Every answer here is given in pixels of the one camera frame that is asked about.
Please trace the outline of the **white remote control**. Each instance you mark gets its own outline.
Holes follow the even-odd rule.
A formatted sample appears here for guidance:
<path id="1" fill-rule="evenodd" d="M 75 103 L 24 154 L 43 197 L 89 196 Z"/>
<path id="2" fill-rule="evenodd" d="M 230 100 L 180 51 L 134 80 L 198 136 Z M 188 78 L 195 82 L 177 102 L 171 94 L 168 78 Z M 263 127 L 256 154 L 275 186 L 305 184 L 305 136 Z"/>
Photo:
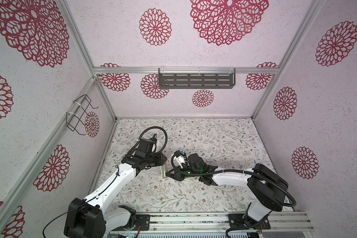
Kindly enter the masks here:
<path id="1" fill-rule="evenodd" d="M 161 170 L 161 177 L 162 179 L 166 178 L 166 172 L 168 171 L 168 166 L 166 164 L 163 164 L 160 166 L 160 170 Z"/>

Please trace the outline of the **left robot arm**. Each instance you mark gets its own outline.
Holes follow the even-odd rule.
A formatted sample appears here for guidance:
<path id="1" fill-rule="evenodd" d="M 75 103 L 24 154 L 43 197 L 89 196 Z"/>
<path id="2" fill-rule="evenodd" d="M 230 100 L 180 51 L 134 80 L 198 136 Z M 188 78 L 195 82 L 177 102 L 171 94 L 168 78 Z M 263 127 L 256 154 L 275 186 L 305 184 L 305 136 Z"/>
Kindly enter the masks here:
<path id="1" fill-rule="evenodd" d="M 124 155 L 116 171 L 84 199 L 74 199 L 69 207 L 63 234 L 68 238 L 103 238 L 117 228 L 136 226 L 136 210 L 121 205 L 108 211 L 120 191 L 144 169 L 167 161 L 164 145 L 155 137 L 140 139 L 137 148 Z"/>

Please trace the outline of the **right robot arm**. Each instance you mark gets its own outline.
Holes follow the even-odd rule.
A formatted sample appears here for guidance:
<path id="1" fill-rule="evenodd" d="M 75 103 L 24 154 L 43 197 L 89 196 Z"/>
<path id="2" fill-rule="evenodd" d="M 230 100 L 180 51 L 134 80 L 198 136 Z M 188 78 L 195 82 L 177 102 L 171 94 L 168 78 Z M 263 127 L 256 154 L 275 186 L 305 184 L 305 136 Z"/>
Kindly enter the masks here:
<path id="1" fill-rule="evenodd" d="M 211 166 L 198 156 L 187 156 L 182 151 L 175 152 L 171 157 L 172 169 L 165 175 L 176 181 L 185 178 L 198 177 L 198 180 L 209 186 L 230 185 L 247 187 L 255 196 L 245 214 L 242 216 L 240 227 L 259 225 L 264 222 L 272 211 L 280 212 L 287 197 L 288 183 L 263 164 L 256 164 L 251 169 L 223 169 Z"/>

